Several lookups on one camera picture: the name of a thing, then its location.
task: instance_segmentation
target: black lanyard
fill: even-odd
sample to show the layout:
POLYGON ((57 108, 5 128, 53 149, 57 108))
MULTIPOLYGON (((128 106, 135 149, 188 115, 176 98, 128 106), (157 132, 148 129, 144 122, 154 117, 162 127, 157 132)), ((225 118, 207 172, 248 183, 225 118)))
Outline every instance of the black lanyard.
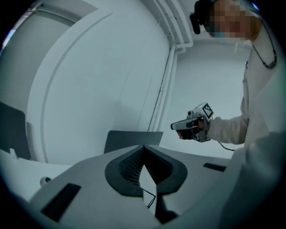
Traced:
POLYGON ((266 26, 264 25, 263 22, 262 22, 262 24, 263 24, 263 26, 265 27, 265 29, 266 29, 266 31, 267 31, 267 33, 268 33, 269 39, 270 39, 270 41, 271 41, 271 45, 272 45, 273 53, 274 53, 274 61, 271 62, 270 65, 267 65, 267 64, 263 61, 263 59, 260 57, 260 55, 259 55, 259 53, 257 52, 257 50, 256 50, 256 48, 254 47, 254 45, 252 45, 252 46, 253 46, 254 50, 256 51, 257 55, 259 56, 259 58, 261 59, 263 65, 264 65, 265 67, 267 67, 268 69, 272 69, 272 68, 274 68, 274 67, 276 66, 276 63, 277 63, 277 55, 276 55, 276 51, 275 51, 275 49, 274 49, 274 46, 273 46, 271 37, 270 37, 270 35, 269 35, 269 32, 268 32, 268 30, 267 30, 267 28, 266 28, 266 26))

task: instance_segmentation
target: black slot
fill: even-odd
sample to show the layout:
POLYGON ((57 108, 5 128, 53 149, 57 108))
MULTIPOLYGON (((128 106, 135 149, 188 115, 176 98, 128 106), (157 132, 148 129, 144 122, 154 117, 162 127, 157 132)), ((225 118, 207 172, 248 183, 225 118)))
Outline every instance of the black slot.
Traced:
POLYGON ((211 163, 204 164, 204 167, 209 168, 211 170, 217 170, 217 171, 220 171, 220 172, 224 172, 225 169, 226 169, 226 166, 215 165, 215 164, 211 164, 211 163))
POLYGON ((81 187, 76 184, 67 184, 48 205, 42 209, 42 213, 58 222, 80 189, 81 187))

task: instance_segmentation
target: black mesh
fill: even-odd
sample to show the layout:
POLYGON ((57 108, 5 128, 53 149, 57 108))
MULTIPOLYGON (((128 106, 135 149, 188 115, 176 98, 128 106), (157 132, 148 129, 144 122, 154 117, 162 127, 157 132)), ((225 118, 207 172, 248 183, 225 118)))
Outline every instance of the black mesh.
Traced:
POLYGON ((138 183, 143 165, 157 185, 158 195, 176 192, 188 173, 182 162, 149 146, 139 146, 106 166, 106 180, 122 195, 142 197, 138 183))
POLYGON ((119 172, 128 181, 138 184, 140 173, 143 167, 143 151, 139 150, 126 158, 119 164, 119 172))
POLYGON ((159 157, 152 151, 145 148, 143 158, 144 165, 146 166, 146 169, 148 170, 156 185, 172 174, 174 169, 172 164, 165 159, 159 157))

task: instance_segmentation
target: white ceiling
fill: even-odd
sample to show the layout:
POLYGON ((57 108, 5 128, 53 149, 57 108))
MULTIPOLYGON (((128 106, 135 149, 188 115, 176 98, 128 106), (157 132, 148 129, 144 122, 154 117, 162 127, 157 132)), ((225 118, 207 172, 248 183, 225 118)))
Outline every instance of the white ceiling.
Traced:
POLYGON ((188 15, 194 12, 194 6, 197 0, 179 0, 183 4, 188 15))

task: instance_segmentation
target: white surface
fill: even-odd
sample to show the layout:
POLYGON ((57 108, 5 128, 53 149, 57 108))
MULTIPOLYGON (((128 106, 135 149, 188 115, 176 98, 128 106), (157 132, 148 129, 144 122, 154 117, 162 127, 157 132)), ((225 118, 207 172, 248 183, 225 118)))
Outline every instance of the white surface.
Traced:
POLYGON ((172 46, 170 53, 169 53, 169 57, 168 57, 168 61, 167 61, 166 69, 165 69, 165 74, 162 80, 157 103, 156 103, 156 106, 153 112, 153 116, 152 116, 148 131, 158 131, 158 125, 161 120, 161 115, 162 115, 162 111, 164 108, 166 95, 168 94, 167 90, 168 90, 168 85, 170 83, 172 66, 174 64, 174 52, 175 52, 175 47, 172 46))
MULTIPOLYGON (((153 204, 151 205, 151 207, 149 208, 149 210, 151 211, 151 213, 153 215, 155 215, 156 212, 156 203, 157 203, 157 189, 156 189, 156 184, 153 181, 151 175, 149 174, 148 170, 146 169, 146 167, 143 165, 143 168, 141 170, 140 173, 140 177, 139 177, 139 182, 140 182, 140 187, 145 189, 146 191, 156 195, 155 200, 153 202, 153 204)), ((146 206, 148 206, 148 204, 152 201, 154 197, 147 193, 147 192, 143 192, 143 200, 144 200, 144 204, 146 206)))
POLYGON ((1 102, 26 114, 36 72, 46 53, 68 28, 58 21, 32 15, 17 29, 0 56, 1 102))
POLYGON ((13 159, 12 155, 0 150, 0 172, 8 189, 27 201, 41 188, 43 177, 57 177, 70 165, 52 165, 22 158, 13 159))
POLYGON ((140 1, 87 2, 98 10, 61 36, 33 82, 27 121, 39 161, 102 154, 109 130, 144 131, 153 114, 169 54, 165 34, 140 1))
MULTIPOLYGON (((234 55, 232 45, 201 42, 178 56, 172 100, 164 127, 162 145, 184 153, 230 158, 232 152, 216 141, 199 143, 180 140, 170 124, 186 119, 187 112, 207 101, 214 117, 229 119, 240 115, 242 79, 249 49, 234 55)), ((231 149, 243 145, 225 144, 231 149)))
POLYGON ((175 82, 175 78, 176 78, 177 61, 178 61, 178 54, 175 53, 173 64, 172 64, 172 69, 170 72, 170 80, 169 80, 168 86, 165 89, 167 91, 167 93, 166 93, 166 98, 164 101, 164 107, 162 109, 162 115, 160 117, 158 129, 156 131, 162 131, 162 129, 164 128, 164 126, 166 124, 166 118, 168 116, 168 111, 170 108, 170 103, 171 103, 171 98, 172 98, 172 92, 173 92, 173 88, 174 88, 174 82, 175 82))
POLYGON ((267 85, 255 99, 255 104, 259 108, 269 132, 282 132, 286 128, 286 65, 280 63, 267 85))

